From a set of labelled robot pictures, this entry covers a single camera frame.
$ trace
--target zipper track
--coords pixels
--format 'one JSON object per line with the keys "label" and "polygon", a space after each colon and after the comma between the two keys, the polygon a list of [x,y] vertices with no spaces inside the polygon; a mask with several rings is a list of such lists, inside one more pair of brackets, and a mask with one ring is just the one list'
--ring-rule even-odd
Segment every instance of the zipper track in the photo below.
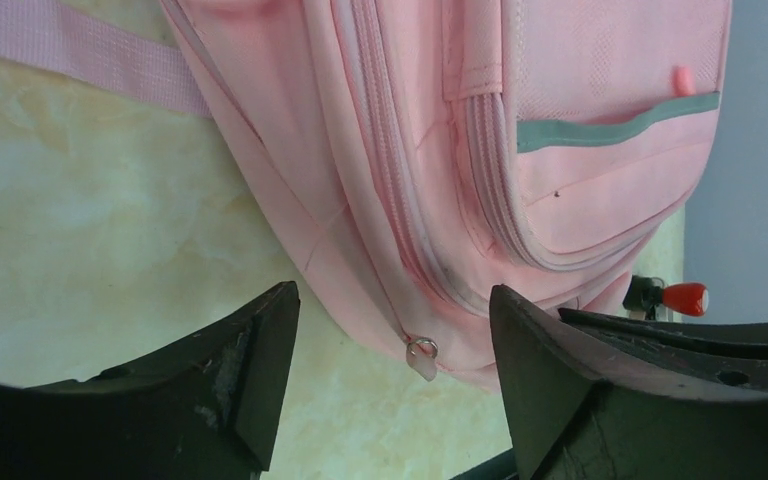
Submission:
{"label": "zipper track", "polygon": [[498,95],[479,95],[466,102],[467,141],[473,181],[484,217],[500,237],[513,260],[536,263],[531,252],[517,241],[518,231],[510,208],[510,183],[507,169],[507,132],[504,109]]}
{"label": "zipper track", "polygon": [[422,220],[406,148],[392,91],[384,35],[376,0],[350,0],[354,29],[340,25],[343,38],[354,45],[346,50],[351,63],[348,73],[359,88],[355,95],[366,113],[362,127],[374,145],[371,160],[378,169],[382,203],[391,213],[392,226],[402,259],[418,280],[444,301],[476,315],[485,315],[486,305],[474,305],[462,295],[440,266]]}

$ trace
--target black plastic part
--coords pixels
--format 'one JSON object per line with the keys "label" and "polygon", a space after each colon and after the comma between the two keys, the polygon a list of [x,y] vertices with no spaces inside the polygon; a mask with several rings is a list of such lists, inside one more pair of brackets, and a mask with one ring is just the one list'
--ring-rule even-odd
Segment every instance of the black plastic part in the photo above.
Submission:
{"label": "black plastic part", "polygon": [[0,385],[0,479],[251,479],[267,470],[298,325],[294,283],[151,354]]}
{"label": "black plastic part", "polygon": [[768,324],[560,314],[493,290],[519,476],[486,479],[768,478]]}
{"label": "black plastic part", "polygon": [[516,480],[516,459],[513,450],[506,450],[453,480]]}
{"label": "black plastic part", "polygon": [[651,277],[631,277],[623,299],[623,308],[630,312],[645,312],[647,320],[656,318],[656,309],[664,302],[664,289]]}

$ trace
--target zipper pull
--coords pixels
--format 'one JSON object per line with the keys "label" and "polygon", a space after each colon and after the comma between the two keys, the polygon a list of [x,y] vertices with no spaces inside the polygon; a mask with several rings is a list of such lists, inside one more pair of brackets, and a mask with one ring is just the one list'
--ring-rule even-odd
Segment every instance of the zipper pull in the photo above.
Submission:
{"label": "zipper pull", "polygon": [[437,376],[437,344],[434,340],[425,337],[417,337],[407,344],[405,360],[416,373],[427,381],[432,381]]}
{"label": "zipper pull", "polygon": [[696,95],[696,79],[690,67],[680,66],[673,70],[673,90],[677,97]]}

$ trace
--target backpack strap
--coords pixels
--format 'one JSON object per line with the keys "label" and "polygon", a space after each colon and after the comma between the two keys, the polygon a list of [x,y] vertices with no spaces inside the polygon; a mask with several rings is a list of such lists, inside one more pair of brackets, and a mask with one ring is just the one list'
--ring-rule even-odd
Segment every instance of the backpack strap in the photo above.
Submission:
{"label": "backpack strap", "polygon": [[204,117],[210,110],[181,51],[57,0],[0,0],[0,57]]}

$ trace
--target red handle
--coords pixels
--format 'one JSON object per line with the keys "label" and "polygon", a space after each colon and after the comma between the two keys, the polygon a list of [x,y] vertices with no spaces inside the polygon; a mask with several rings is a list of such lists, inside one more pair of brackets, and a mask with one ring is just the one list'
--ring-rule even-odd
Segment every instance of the red handle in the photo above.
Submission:
{"label": "red handle", "polygon": [[664,289],[664,305],[678,313],[701,317],[708,310],[708,287],[701,283],[678,283]]}

